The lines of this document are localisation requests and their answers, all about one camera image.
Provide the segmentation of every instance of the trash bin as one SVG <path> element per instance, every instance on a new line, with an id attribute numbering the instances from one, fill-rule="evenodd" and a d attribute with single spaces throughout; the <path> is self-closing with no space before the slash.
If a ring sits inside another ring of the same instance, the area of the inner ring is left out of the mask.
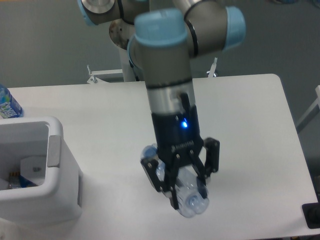
<path id="1" fill-rule="evenodd" d="M 15 188 L 20 171 L 37 184 Z M 78 218 L 82 176 L 58 119 L 0 120 L 0 218 L 25 225 Z"/>

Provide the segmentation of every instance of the gray wall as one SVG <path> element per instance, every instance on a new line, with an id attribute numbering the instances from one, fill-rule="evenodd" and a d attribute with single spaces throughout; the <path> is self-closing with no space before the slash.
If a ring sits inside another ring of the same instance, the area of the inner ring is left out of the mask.
<path id="1" fill-rule="evenodd" d="M 236 49 L 192 60 L 194 76 L 203 75 L 215 56 L 220 76 L 277 74 L 296 122 L 320 85 L 320 8 L 310 0 L 218 2 L 243 11 L 246 39 Z M 118 69 L 108 29 L 108 24 L 86 26 L 76 0 L 0 2 L 0 82 L 8 87 L 83 84 L 87 64 L 92 70 Z M 320 174 L 320 116 L 299 137 L 311 170 Z"/>
<path id="2" fill-rule="evenodd" d="M 76 0 L 0 1 L 0 81 L 8 87 L 84 84 L 121 68 L 109 24 L 89 27 Z"/>

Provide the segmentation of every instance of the white table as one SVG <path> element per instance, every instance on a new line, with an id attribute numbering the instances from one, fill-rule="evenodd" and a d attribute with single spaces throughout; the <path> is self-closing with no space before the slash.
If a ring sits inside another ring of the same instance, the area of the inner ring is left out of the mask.
<path id="1" fill-rule="evenodd" d="M 319 234 L 317 201 L 280 79 L 200 78 L 201 136 L 220 140 L 206 212 L 184 218 L 150 185 L 141 150 L 155 142 L 143 82 L 13 88 L 25 116 L 55 116 L 84 172 L 83 214 L 39 227 L 55 240 L 249 240 Z"/>

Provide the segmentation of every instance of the clear plastic bottle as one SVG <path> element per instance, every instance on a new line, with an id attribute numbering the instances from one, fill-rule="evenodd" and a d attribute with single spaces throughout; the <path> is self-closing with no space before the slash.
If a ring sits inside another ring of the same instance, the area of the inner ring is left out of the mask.
<path id="1" fill-rule="evenodd" d="M 4 119 L 18 118 L 23 115 L 23 109 L 10 91 L 0 84 L 0 116 Z"/>
<path id="2" fill-rule="evenodd" d="M 157 154 L 157 146 L 147 146 L 142 151 L 142 157 L 153 157 Z M 159 165 L 156 169 L 156 174 L 160 181 L 165 178 L 165 163 L 158 160 Z M 207 187 L 198 182 L 197 177 L 192 174 L 187 167 L 179 169 L 178 177 L 175 183 L 176 195 L 179 203 L 179 209 L 177 210 L 182 216 L 191 218 L 196 214 L 202 214 L 205 212 L 209 205 L 209 199 L 203 199 L 200 192 L 205 191 L 208 193 Z"/>

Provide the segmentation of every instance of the metal stand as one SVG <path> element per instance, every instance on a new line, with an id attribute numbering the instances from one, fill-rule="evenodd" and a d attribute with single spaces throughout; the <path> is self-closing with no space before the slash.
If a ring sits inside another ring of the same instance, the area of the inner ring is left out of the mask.
<path id="1" fill-rule="evenodd" d="M 311 104 L 311 106 L 305 111 L 300 117 L 297 124 L 295 125 L 296 131 L 299 134 L 314 117 L 320 112 L 320 85 L 315 89 L 317 99 Z"/>
<path id="2" fill-rule="evenodd" d="M 103 81 L 100 78 L 102 79 L 123 78 L 122 69 L 91 71 L 89 65 L 87 65 L 86 67 L 88 69 L 88 74 L 89 74 L 89 79 L 87 81 L 88 84 L 107 83 L 107 81 Z"/>

